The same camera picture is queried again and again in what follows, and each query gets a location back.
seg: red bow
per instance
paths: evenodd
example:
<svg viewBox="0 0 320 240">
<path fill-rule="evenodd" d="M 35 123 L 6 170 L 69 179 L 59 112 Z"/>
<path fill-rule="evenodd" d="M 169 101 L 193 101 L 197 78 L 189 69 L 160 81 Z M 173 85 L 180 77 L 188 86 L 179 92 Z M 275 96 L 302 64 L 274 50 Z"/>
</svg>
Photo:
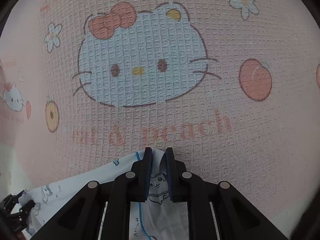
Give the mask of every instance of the red bow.
<svg viewBox="0 0 320 240">
<path fill-rule="evenodd" d="M 118 27 L 129 28 L 137 19 L 133 6 L 127 2 L 120 2 L 112 7 L 109 14 L 97 16 L 90 20 L 89 30 L 98 39 L 110 39 Z"/>
</svg>

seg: blue stripe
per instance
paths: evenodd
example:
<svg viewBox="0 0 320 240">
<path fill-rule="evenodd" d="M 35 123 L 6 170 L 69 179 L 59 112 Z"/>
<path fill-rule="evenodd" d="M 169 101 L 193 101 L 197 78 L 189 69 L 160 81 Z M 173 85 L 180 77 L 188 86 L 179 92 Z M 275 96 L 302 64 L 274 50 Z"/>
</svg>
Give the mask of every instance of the blue stripe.
<svg viewBox="0 0 320 240">
<path fill-rule="evenodd" d="M 140 159 L 140 155 L 138 152 L 136 152 L 136 157 L 137 157 L 137 160 L 138 161 L 141 161 Z M 139 207 L 139 217 L 140 217 L 140 225 L 141 225 L 141 229 L 143 231 L 143 233 L 146 235 L 146 237 L 151 240 L 151 237 L 147 234 L 146 230 L 144 229 L 144 226 L 143 226 L 143 221 L 142 221 L 142 210 L 141 210 L 141 203 L 138 202 L 138 207 Z"/>
</svg>

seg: yellow nose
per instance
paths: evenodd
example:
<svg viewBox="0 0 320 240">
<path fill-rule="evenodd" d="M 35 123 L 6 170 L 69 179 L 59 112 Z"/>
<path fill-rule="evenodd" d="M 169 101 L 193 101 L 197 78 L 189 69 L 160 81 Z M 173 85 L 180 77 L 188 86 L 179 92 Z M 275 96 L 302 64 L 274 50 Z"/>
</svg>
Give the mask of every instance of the yellow nose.
<svg viewBox="0 0 320 240">
<path fill-rule="evenodd" d="M 144 74 L 144 69 L 143 67 L 134 67 L 131 72 L 132 75 L 141 76 Z"/>
</svg>

